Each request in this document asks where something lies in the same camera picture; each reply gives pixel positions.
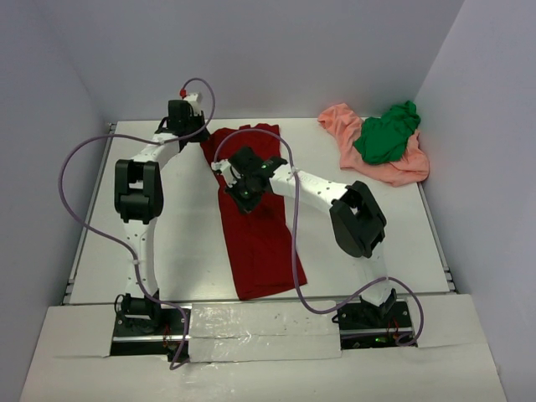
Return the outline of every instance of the pink cloth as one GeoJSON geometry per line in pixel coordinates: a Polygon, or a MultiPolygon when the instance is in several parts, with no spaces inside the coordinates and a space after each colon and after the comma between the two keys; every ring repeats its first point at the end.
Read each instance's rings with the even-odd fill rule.
{"type": "Polygon", "coordinates": [[[421,182],[428,177],[430,163],[419,149],[419,131],[408,140],[404,156],[397,162],[369,165],[353,146],[361,136],[363,120],[345,103],[328,107],[318,116],[318,122],[337,140],[341,169],[354,169],[370,178],[389,183],[393,187],[421,182]]]}

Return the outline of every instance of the gray wall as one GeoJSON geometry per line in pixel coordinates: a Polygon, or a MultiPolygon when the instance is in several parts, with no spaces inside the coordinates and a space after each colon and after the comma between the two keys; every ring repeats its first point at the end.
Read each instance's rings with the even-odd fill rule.
{"type": "Polygon", "coordinates": [[[413,99],[462,0],[36,0],[111,120],[157,119],[191,76],[216,116],[363,114],[413,99]]]}
{"type": "Polygon", "coordinates": [[[466,0],[416,98],[425,184],[508,400],[536,395],[536,3],[466,0]]]}
{"type": "MultiPolygon", "coordinates": [[[[62,300],[80,228],[56,177],[77,142],[103,131],[85,87],[29,0],[0,2],[0,399],[18,400],[46,308],[62,300]]],[[[67,181],[85,213],[99,149],[67,181]]]]}

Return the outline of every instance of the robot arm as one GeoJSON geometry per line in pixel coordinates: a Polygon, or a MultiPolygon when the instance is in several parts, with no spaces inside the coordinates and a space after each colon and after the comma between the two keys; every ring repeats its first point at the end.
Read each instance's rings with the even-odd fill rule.
{"type": "MultiPolygon", "coordinates": [[[[158,294],[154,275],[154,231],[163,209],[161,169],[186,146],[209,137],[206,130],[192,133],[204,125],[204,114],[198,105],[199,94],[168,103],[168,116],[162,119],[152,142],[132,159],[116,163],[114,205],[123,220],[126,242],[139,258],[143,285],[152,296],[158,294]]],[[[121,303],[123,318],[157,322],[160,306],[143,296],[134,269],[129,271],[126,297],[121,303]]]]}
{"type": "MultiPolygon", "coordinates": [[[[296,195],[296,180],[287,161],[281,157],[263,161],[249,147],[241,148],[228,160],[213,163],[212,169],[224,177],[225,192],[244,214],[260,203],[263,193],[290,198],[296,195]]],[[[353,257],[365,257],[366,282],[386,277],[381,243],[387,222],[367,185],[355,182],[348,186],[303,171],[297,171],[297,175],[300,202],[329,214],[339,247],[353,257]]],[[[362,298],[383,315],[395,302],[396,295],[389,282],[382,281],[365,291],[362,298]]]]}

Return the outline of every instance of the white panel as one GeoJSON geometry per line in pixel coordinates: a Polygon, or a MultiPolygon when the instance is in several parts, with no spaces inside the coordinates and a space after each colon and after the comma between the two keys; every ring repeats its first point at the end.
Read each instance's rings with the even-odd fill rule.
{"type": "MultiPolygon", "coordinates": [[[[217,120],[221,127],[256,124],[257,120],[217,120]]],[[[441,260],[416,184],[402,188],[376,182],[338,168],[335,141],[315,119],[264,119],[279,124],[291,144],[296,165],[317,176],[340,183],[364,181],[387,218],[384,258],[389,275],[400,278],[414,291],[448,291],[441,260]]],[[[149,138],[155,121],[121,122],[118,133],[149,138]]],[[[131,157],[142,144],[128,140],[112,143],[91,223],[116,236],[124,236],[113,207],[113,167],[119,158],[131,157]]],[[[164,210],[155,234],[155,271],[161,297],[166,300],[236,300],[225,247],[218,184],[197,144],[188,145],[162,171],[164,210]]],[[[286,222],[292,221],[292,201],[285,201],[286,222]]],[[[363,262],[346,255],[335,242],[327,215],[300,207],[298,252],[307,275],[306,296],[349,295],[366,283],[363,262]]],[[[80,258],[71,303],[111,303],[125,289],[129,255],[120,246],[88,234],[80,258]]],[[[290,290],[272,297],[296,297],[290,290]]]]}
{"type": "MultiPolygon", "coordinates": [[[[471,296],[421,296],[420,301],[427,313],[426,330],[419,338],[419,348],[486,343],[486,336],[480,327],[471,296]]],[[[413,328],[416,330],[420,324],[420,315],[413,298],[408,298],[408,308],[413,328]]]]}
{"type": "MultiPolygon", "coordinates": [[[[438,333],[441,310],[433,299],[422,298],[425,325],[438,333]]],[[[443,300],[464,322],[464,296],[443,300]]],[[[250,363],[191,363],[170,372],[164,357],[55,358],[66,343],[89,345],[109,340],[99,325],[87,331],[62,332],[67,326],[109,322],[110,306],[87,307],[84,314],[65,312],[47,316],[44,328],[56,328],[54,336],[39,340],[23,392],[23,402],[59,400],[159,401],[275,401],[325,402],[326,400],[397,400],[401,402],[505,402],[489,348],[485,343],[437,348],[385,348],[344,351],[341,358],[322,361],[250,363]]]]}
{"type": "Polygon", "coordinates": [[[342,355],[338,334],[190,338],[188,353],[192,363],[319,360],[342,355]]]}
{"type": "MultiPolygon", "coordinates": [[[[80,226],[59,203],[66,153],[104,124],[32,0],[0,1],[0,399],[18,400],[47,307],[60,303],[80,226]]],[[[65,192],[85,216],[104,144],[70,165],[65,192]]]]}
{"type": "Polygon", "coordinates": [[[36,0],[113,121],[161,118],[191,76],[217,116],[378,114],[413,99],[462,0],[36,0]]]}
{"type": "Polygon", "coordinates": [[[466,0],[416,98],[441,244],[516,402],[536,379],[534,15],[534,0],[466,0]]]}
{"type": "MultiPolygon", "coordinates": [[[[334,301],[313,301],[311,306],[326,310],[334,301]]],[[[313,314],[300,302],[235,303],[192,305],[190,336],[232,338],[244,335],[311,336],[338,334],[331,314],[313,314]]]]}

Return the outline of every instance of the green cloth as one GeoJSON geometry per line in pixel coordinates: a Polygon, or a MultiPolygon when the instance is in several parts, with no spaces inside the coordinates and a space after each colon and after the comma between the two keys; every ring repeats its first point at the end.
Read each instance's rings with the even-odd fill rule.
{"type": "Polygon", "coordinates": [[[419,126],[415,103],[408,100],[403,105],[392,106],[387,113],[370,117],[361,127],[361,137],[353,145],[366,163],[379,165],[402,158],[408,138],[419,126]]]}

